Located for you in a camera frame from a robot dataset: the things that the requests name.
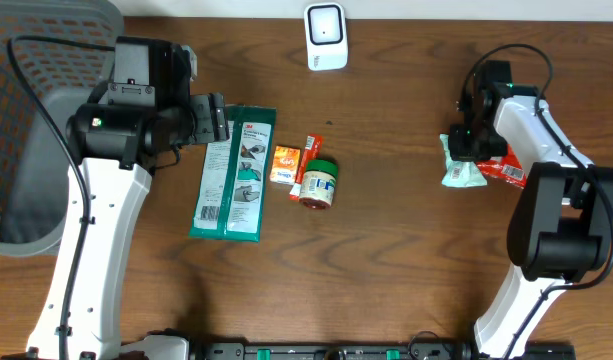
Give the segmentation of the green white packet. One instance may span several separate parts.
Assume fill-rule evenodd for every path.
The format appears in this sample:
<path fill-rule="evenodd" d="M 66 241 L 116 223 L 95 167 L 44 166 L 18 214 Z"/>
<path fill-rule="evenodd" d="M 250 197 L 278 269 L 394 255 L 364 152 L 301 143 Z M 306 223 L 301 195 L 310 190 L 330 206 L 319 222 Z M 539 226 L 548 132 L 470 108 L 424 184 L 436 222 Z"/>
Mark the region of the green white packet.
<path fill-rule="evenodd" d="M 207 146 L 189 236 L 259 242 L 277 110 L 226 108 L 230 139 Z"/>

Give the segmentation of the pale green tissue pack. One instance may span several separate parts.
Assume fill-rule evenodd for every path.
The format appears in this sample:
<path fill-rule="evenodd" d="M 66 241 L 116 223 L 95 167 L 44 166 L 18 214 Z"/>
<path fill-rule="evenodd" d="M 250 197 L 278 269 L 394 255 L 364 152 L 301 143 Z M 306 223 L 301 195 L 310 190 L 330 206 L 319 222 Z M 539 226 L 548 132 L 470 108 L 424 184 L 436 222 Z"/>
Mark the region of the pale green tissue pack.
<path fill-rule="evenodd" d="M 456 161 L 451 158 L 448 146 L 448 135 L 439 135 L 445 155 L 446 173 L 441 181 L 443 186 L 449 188 L 484 187 L 487 180 L 474 162 Z"/>

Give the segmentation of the green lid seasoning jar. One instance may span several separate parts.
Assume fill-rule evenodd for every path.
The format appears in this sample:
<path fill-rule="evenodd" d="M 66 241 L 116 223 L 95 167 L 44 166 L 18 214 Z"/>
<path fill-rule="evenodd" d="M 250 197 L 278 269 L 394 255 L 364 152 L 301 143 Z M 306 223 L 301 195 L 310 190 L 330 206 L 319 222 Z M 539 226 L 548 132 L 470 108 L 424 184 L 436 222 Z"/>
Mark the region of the green lid seasoning jar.
<path fill-rule="evenodd" d="M 311 209 L 324 210 L 332 206 L 338 176 L 338 166 L 330 161 L 314 159 L 308 162 L 299 192 L 299 202 Z"/>

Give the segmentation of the small orange carton box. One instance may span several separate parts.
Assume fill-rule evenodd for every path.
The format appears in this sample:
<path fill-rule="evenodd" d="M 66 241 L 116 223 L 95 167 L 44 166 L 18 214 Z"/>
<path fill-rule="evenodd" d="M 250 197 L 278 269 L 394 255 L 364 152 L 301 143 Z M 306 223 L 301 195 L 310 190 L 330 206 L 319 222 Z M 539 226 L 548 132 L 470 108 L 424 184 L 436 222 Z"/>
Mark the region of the small orange carton box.
<path fill-rule="evenodd" d="M 299 167 L 301 150 L 298 148 L 276 146 L 273 156 L 270 181 L 277 184 L 293 185 Z"/>

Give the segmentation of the red snack bag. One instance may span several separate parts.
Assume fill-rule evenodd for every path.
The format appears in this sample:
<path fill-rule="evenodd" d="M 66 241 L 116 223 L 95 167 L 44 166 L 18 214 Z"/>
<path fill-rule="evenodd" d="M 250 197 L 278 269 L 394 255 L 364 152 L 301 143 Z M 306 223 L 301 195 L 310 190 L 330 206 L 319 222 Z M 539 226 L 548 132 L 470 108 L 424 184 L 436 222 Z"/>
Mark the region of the red snack bag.
<path fill-rule="evenodd" d="M 527 175 L 510 146 L 505 156 L 493 156 L 489 160 L 476 163 L 479 171 L 488 177 L 503 180 L 511 185 L 524 188 Z"/>

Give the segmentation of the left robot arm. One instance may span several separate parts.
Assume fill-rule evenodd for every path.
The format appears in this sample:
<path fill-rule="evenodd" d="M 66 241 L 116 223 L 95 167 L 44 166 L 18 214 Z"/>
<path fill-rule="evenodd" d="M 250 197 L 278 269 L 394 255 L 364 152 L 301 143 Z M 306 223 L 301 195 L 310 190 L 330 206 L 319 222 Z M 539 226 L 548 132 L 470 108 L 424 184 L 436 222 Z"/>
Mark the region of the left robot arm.
<path fill-rule="evenodd" d="M 135 224 L 158 154 L 228 138 L 220 94 L 192 95 L 192 49 L 120 37 L 113 71 L 68 119 L 36 112 L 68 164 L 68 204 L 51 287 L 28 338 L 27 359 L 115 359 L 119 311 Z"/>

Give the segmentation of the small red stick packet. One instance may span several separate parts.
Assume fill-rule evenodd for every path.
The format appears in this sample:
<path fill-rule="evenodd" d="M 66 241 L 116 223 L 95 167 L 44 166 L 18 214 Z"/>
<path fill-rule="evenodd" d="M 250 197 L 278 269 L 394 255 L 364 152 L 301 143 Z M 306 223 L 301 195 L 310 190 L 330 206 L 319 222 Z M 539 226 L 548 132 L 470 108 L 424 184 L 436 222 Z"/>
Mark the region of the small red stick packet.
<path fill-rule="evenodd" d="M 301 161 L 297 170 L 295 182 L 290 190 L 289 198 L 293 201 L 299 200 L 299 194 L 302 187 L 303 177 L 306 172 L 306 167 L 311 160 L 317 158 L 323 145 L 323 137 L 317 134 L 309 134 L 307 136 L 306 145 L 302 153 Z"/>

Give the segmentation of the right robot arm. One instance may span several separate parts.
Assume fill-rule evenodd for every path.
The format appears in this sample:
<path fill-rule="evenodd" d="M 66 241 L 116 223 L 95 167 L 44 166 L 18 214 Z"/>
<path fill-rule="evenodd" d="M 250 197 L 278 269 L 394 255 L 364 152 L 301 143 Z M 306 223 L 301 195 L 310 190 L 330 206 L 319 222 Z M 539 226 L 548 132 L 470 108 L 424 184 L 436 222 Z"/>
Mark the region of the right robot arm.
<path fill-rule="evenodd" d="M 613 168 L 582 155 L 554 121 L 540 88 L 517 85 L 507 61 L 482 60 L 451 127 L 452 159 L 515 155 L 525 185 L 507 230 L 510 268 L 474 324 L 487 359 L 520 359 L 531 332 L 565 292 L 601 283 L 613 266 Z"/>

